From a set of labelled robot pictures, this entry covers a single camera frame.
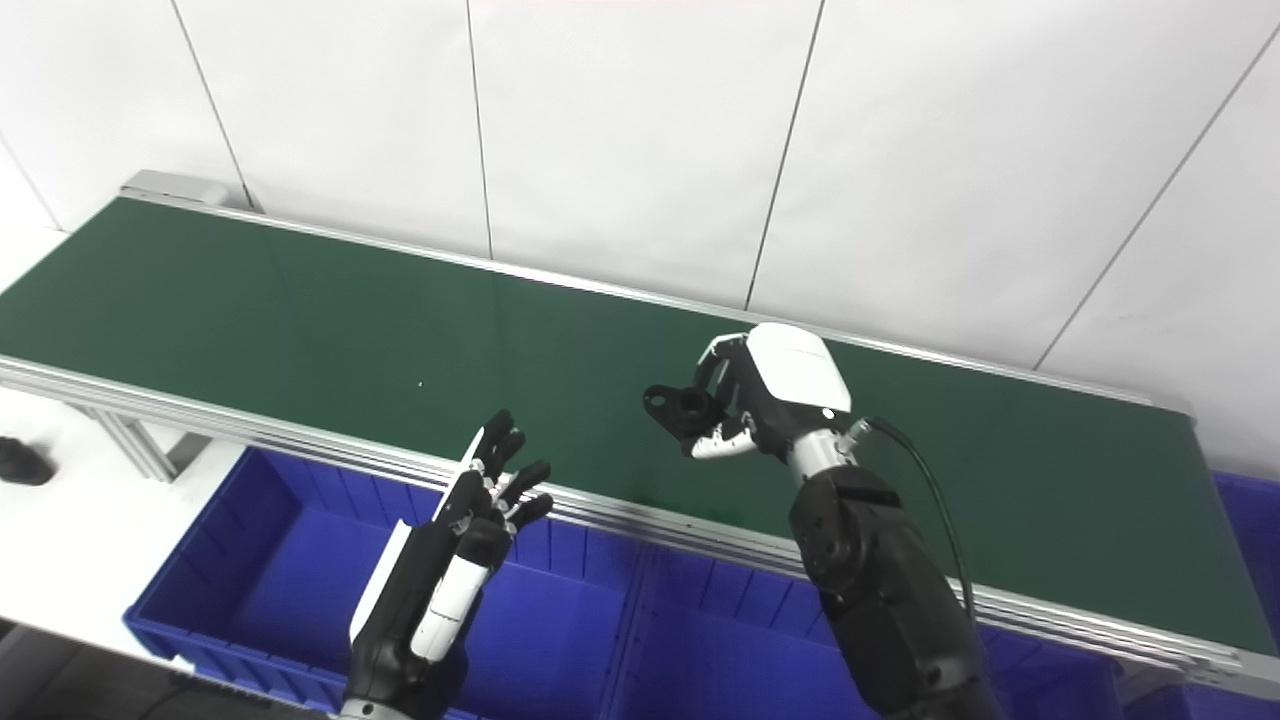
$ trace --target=small black object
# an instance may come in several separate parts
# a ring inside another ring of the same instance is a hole
[[[649,386],[644,409],[678,441],[703,437],[724,419],[723,404],[696,387]]]
[[[42,486],[52,477],[54,466],[38,452],[14,438],[0,437],[0,479]]]

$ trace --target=white robotic hand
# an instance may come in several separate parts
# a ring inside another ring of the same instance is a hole
[[[550,475],[547,462],[502,475],[524,445],[511,413],[498,413],[476,433],[431,520],[393,530],[351,623],[342,716],[416,720],[448,708],[466,673],[456,646],[480,588],[515,534],[553,505],[545,493],[524,500]]]
[[[780,323],[714,338],[690,387],[652,386],[644,401],[699,460],[759,450],[787,462],[801,438],[831,443],[850,427],[849,388],[826,343]]]

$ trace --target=black cable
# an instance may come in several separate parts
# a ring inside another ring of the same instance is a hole
[[[901,446],[902,450],[911,454],[911,460],[915,460],[916,468],[919,468],[920,474],[924,475],[924,482],[928,483],[929,492],[933,493],[933,503],[938,507],[938,515],[942,516],[942,527],[947,532],[947,544],[951,546],[951,556],[956,562],[956,575],[959,575],[960,579],[960,592],[964,594],[965,615],[968,615],[969,621],[977,626],[978,612],[974,610],[973,583],[969,582],[969,568],[965,565],[964,552],[960,551],[960,538],[956,534],[955,524],[951,523],[951,511],[947,510],[947,501],[942,497],[942,487],[938,486],[938,478],[933,475],[933,470],[929,469],[929,464],[924,461],[924,456],[915,448],[911,438],[906,437],[906,433],[881,418],[867,418],[867,424],[870,425],[872,429],[888,436],[888,438]]]

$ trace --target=black robotic arm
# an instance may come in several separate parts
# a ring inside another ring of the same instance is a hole
[[[776,323],[712,341],[645,409],[695,459],[759,450],[791,471],[788,516],[849,673],[887,719],[1001,720],[977,629],[893,489],[856,465],[865,421],[822,340]]]

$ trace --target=black object on table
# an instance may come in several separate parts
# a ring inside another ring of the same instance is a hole
[[[24,486],[42,486],[54,477],[54,466],[35,448],[0,437],[0,479]]]

